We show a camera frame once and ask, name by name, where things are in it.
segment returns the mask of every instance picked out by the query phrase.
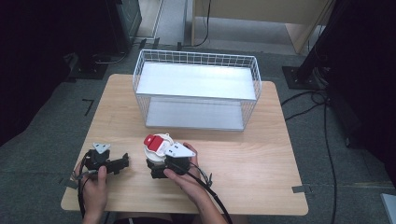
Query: wooden table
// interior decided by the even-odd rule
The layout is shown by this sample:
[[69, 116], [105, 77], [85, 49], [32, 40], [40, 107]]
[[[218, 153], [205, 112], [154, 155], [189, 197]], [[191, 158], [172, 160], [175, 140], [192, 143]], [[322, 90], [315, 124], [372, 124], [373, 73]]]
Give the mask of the wooden table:
[[[78, 161], [92, 143], [111, 144], [110, 159], [130, 155], [130, 167], [109, 175], [107, 211], [197, 213], [193, 203], [169, 179], [152, 179], [143, 141], [149, 133], [169, 133], [198, 150], [200, 166], [213, 173], [212, 189], [230, 214], [305, 215], [308, 211], [288, 130], [272, 82], [243, 132], [149, 129], [134, 97], [131, 75], [112, 75], [96, 110]], [[79, 210], [77, 191], [67, 188], [65, 210]]]
[[[317, 26], [326, 23], [334, 1], [216, 0], [211, 3], [210, 18], [285, 23], [295, 51], [300, 53]], [[193, 45], [195, 17], [206, 17], [208, 5], [209, 0], [193, 0], [191, 27]]]

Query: gray floor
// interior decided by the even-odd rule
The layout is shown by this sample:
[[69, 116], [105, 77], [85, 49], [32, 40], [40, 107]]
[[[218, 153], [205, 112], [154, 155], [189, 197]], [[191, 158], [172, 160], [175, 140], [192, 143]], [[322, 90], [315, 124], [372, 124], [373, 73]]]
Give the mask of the gray floor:
[[[177, 4], [177, 1], [165, 1], [163, 9], [173, 8], [172, 4]], [[162, 24], [169, 25], [169, 21], [163, 19], [156, 34], [161, 39], [160, 44], [173, 46], [160, 48], [176, 49], [176, 43], [183, 36], [173, 38], [165, 35], [162, 30], [169, 32], [169, 28]], [[274, 26], [274, 29], [276, 33], [283, 33], [281, 24]], [[182, 28], [174, 28], [173, 31], [183, 33]], [[262, 79], [275, 82], [281, 102], [301, 92], [290, 90], [282, 74], [282, 66], [299, 66], [304, 61], [304, 55], [296, 55], [290, 50], [285, 36], [263, 37], [278, 40], [279, 43], [262, 43], [254, 51], [245, 47], [228, 51], [226, 49], [232, 49], [227, 47], [229, 43], [217, 45], [220, 39], [212, 35], [210, 45], [183, 50], [254, 55], [259, 61]], [[238, 42], [250, 46], [257, 44], [249, 40]], [[27, 130], [0, 147], [0, 223], [80, 222], [79, 212], [61, 208], [65, 187], [58, 182], [69, 177], [74, 168], [108, 77], [115, 73], [132, 74], [137, 54], [138, 49], [132, 49], [122, 62], [111, 64], [103, 80], [78, 79], [75, 83], [62, 83]], [[94, 100], [91, 110], [88, 111], [89, 102], [83, 99]], [[284, 116], [303, 111], [312, 104], [309, 96], [298, 98], [283, 106]], [[395, 195], [396, 190], [383, 163], [364, 149], [345, 147], [337, 117], [331, 107], [326, 112], [328, 140], [337, 180], [335, 223], [389, 223], [380, 194]], [[302, 182], [311, 189], [306, 193], [309, 212], [303, 217], [252, 216], [249, 217], [250, 223], [330, 223], [334, 185], [324, 138], [323, 106], [287, 121], [287, 126]]]

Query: wire basket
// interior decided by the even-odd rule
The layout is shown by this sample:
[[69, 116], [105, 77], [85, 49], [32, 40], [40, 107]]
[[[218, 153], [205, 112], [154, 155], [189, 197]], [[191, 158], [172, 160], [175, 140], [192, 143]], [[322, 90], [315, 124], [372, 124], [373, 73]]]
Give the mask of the wire basket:
[[262, 92], [253, 56], [154, 49], [133, 85], [147, 127], [243, 131]]

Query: dark fabric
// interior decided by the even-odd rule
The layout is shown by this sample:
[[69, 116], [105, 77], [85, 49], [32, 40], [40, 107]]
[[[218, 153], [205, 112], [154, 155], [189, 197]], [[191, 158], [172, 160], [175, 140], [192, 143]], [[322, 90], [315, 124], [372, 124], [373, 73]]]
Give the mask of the dark fabric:
[[[173, 222], [168, 220], [163, 220], [156, 217], [134, 217], [132, 218], [134, 224], [173, 224]], [[114, 224], [130, 224], [129, 218], [119, 219], [114, 222]]]

